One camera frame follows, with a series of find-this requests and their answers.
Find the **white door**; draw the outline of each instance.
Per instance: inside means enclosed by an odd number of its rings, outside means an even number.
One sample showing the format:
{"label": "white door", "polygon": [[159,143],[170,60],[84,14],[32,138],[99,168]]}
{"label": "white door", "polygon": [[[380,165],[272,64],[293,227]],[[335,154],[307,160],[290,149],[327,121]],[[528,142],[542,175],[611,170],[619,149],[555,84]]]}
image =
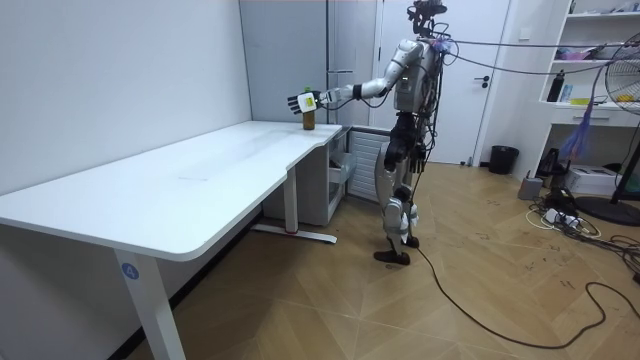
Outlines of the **white door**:
{"label": "white door", "polygon": [[[436,22],[448,23],[453,39],[500,42],[510,0],[443,0],[449,10],[437,15]],[[411,0],[384,0],[378,2],[376,30],[379,34],[378,64],[374,64],[374,76],[382,76],[384,68],[402,39],[415,39],[412,23],[407,20],[407,7]],[[460,45],[460,56],[480,63],[494,65],[498,48],[489,46]],[[444,68],[443,91],[438,115],[436,148],[430,161],[459,164],[473,157],[489,87],[483,88],[485,76],[493,79],[493,70],[460,59]],[[378,109],[372,109],[371,126],[391,129],[396,123],[393,108],[394,92]]]}

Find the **robot leg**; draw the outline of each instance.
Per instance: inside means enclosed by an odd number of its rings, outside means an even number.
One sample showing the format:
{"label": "robot leg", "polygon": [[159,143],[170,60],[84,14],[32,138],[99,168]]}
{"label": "robot leg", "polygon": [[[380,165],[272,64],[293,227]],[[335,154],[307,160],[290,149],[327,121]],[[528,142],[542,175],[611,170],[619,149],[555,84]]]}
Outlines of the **robot leg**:
{"label": "robot leg", "polygon": [[382,207],[383,227],[391,250],[379,251],[373,256],[378,261],[409,265],[411,260],[409,255],[402,251],[401,245],[406,243],[409,236],[409,219],[405,213],[405,203],[410,199],[411,190],[402,182],[396,181],[398,172],[406,168],[407,160],[398,163],[393,171],[388,171],[384,166],[388,147],[389,143],[383,144],[378,153],[375,183],[378,202]]}
{"label": "robot leg", "polygon": [[[413,174],[409,170],[409,161],[405,161],[399,164],[398,170],[402,169],[402,173],[396,174],[396,184],[400,184],[398,187],[405,187],[406,191],[410,194],[413,193],[413,187],[411,186],[413,180]],[[417,249],[420,247],[420,241],[417,237],[413,236],[413,228],[418,226],[418,205],[413,202],[413,199],[405,201],[403,204],[403,210],[409,220],[409,235],[404,241],[404,245]]]}

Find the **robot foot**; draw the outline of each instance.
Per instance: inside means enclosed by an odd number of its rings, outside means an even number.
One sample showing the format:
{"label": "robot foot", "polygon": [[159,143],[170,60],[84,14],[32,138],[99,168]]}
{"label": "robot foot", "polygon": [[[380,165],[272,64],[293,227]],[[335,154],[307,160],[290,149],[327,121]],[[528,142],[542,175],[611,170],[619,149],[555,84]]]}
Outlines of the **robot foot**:
{"label": "robot foot", "polygon": [[418,238],[415,236],[411,236],[407,239],[407,242],[404,245],[412,249],[417,249],[420,247],[420,240],[418,240]]}
{"label": "robot foot", "polygon": [[373,253],[373,258],[391,264],[409,265],[411,263],[411,258],[407,253],[403,252],[398,255],[394,250],[376,251]]}

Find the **light switch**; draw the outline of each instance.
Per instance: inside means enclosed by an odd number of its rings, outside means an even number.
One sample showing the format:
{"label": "light switch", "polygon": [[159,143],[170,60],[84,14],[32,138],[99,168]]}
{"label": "light switch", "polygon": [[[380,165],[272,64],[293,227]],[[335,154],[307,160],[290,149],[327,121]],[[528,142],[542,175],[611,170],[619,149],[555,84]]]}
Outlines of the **light switch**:
{"label": "light switch", "polygon": [[520,41],[531,40],[531,28],[524,27],[520,28]]}

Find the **sticker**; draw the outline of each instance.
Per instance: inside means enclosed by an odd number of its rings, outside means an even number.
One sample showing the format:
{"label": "sticker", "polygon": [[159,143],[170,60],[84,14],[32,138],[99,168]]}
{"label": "sticker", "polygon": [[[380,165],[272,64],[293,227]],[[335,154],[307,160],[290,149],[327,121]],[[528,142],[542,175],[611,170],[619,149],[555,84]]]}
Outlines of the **sticker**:
{"label": "sticker", "polygon": [[124,273],[124,276],[131,280],[137,280],[140,277],[138,269],[129,263],[122,264],[122,272]]}

